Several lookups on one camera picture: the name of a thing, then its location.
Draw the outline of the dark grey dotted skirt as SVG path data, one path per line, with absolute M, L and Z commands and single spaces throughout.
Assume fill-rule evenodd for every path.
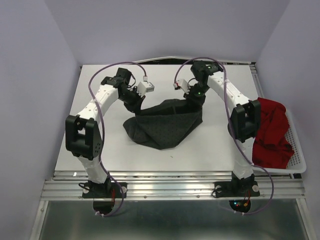
M 203 107 L 187 99 L 167 99 L 127 119 L 123 127 L 136 144 L 157 150 L 178 146 L 203 122 Z

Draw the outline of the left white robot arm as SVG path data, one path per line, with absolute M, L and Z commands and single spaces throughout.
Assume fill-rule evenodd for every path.
M 104 115 L 113 103 L 120 100 L 131 112 L 140 109 L 145 95 L 154 86 L 144 75 L 138 85 L 130 85 L 131 71 L 118 68 L 116 75 L 105 77 L 96 93 L 90 91 L 92 99 L 76 115 L 65 120 L 65 148 L 83 165 L 87 182 L 81 182 L 84 199 L 115 199 L 127 196 L 126 182 L 117 182 L 102 163 L 105 140 Z

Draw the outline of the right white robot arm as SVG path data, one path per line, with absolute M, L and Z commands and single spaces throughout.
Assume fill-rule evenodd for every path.
M 175 87 L 181 88 L 184 98 L 202 105 L 209 89 L 214 90 L 225 104 L 228 132 L 235 144 L 230 181 L 216 181 L 212 192 L 215 198 L 258 197 L 260 189 L 253 169 L 253 144 L 261 122 L 261 105 L 251 100 L 227 78 L 226 69 L 218 63 L 212 65 L 196 61 L 190 68 L 196 84 L 179 79 Z

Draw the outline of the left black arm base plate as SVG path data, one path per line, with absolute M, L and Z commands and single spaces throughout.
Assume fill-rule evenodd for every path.
M 122 198 L 120 187 L 115 182 L 94 183 L 91 181 L 78 184 L 82 188 L 84 199 L 111 199 L 112 197 Z

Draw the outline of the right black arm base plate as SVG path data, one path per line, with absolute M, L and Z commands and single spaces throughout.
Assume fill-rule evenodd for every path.
M 214 198 L 233 198 L 239 199 L 244 197 L 259 197 L 260 191 L 254 190 L 257 183 L 237 184 L 231 181 L 217 181 L 214 183 L 214 189 L 211 195 Z

